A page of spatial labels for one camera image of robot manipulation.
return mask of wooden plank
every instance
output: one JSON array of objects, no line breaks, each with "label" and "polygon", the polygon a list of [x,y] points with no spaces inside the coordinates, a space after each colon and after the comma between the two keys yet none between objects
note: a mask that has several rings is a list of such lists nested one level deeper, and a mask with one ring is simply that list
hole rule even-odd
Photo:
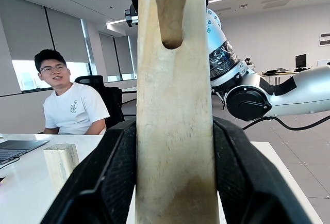
[{"label": "wooden plank", "polygon": [[43,152],[54,190],[59,193],[74,168],[79,164],[76,145],[55,144],[45,148]]},{"label": "wooden plank", "polygon": [[138,74],[136,222],[219,223],[205,0],[139,0]]}]

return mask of gray floor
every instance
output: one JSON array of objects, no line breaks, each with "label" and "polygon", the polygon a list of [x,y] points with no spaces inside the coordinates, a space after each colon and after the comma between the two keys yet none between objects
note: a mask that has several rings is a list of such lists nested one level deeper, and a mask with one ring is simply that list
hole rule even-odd
[{"label": "gray floor", "polygon": [[[234,118],[217,97],[213,97],[213,115],[244,127],[248,123]],[[123,105],[124,114],[136,114],[136,101]],[[330,115],[284,116],[289,126],[304,126]],[[263,121],[245,131],[250,141],[268,141],[287,166],[294,179],[325,224],[330,224],[330,120],[305,131],[290,131],[276,121]]]}]

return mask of black wire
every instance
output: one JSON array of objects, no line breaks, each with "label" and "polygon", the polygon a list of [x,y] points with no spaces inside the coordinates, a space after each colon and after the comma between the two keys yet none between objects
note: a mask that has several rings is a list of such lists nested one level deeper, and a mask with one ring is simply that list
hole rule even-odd
[{"label": "black wire", "polygon": [[264,120],[276,120],[277,122],[279,122],[283,127],[285,127],[286,129],[289,129],[289,130],[292,130],[292,131],[301,131],[301,130],[307,130],[307,129],[310,129],[312,127],[315,127],[327,120],[330,119],[330,116],[327,116],[325,118],[322,118],[321,120],[315,122],[315,123],[312,123],[310,125],[307,125],[307,126],[304,126],[304,127],[290,127],[288,125],[286,125],[285,123],[282,122],[282,120],[280,118],[277,118],[277,117],[261,117],[260,119],[250,123],[249,125],[245,126],[243,128],[243,130],[246,130],[248,128],[250,128],[251,126],[253,126],[254,124],[257,124],[258,122],[261,122],[261,121],[264,121]]},{"label": "black wire", "polygon": [[12,160],[12,161],[10,161],[9,163],[5,164],[4,166],[1,166],[1,167],[0,167],[0,170],[1,170],[2,168],[4,168],[4,167],[9,166],[9,165],[11,165],[11,164],[13,164],[13,163],[15,163],[15,162],[17,162],[17,161],[20,160],[19,157],[15,157],[14,159],[16,159],[16,160]]}]

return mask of white t-shirt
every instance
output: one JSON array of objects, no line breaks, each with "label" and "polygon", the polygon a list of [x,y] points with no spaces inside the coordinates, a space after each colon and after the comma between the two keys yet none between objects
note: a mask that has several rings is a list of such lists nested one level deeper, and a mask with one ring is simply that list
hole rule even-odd
[{"label": "white t-shirt", "polygon": [[73,83],[60,96],[55,91],[52,92],[45,100],[43,108],[45,127],[59,127],[59,134],[84,134],[93,122],[109,117],[100,94],[94,88],[78,83]]}]

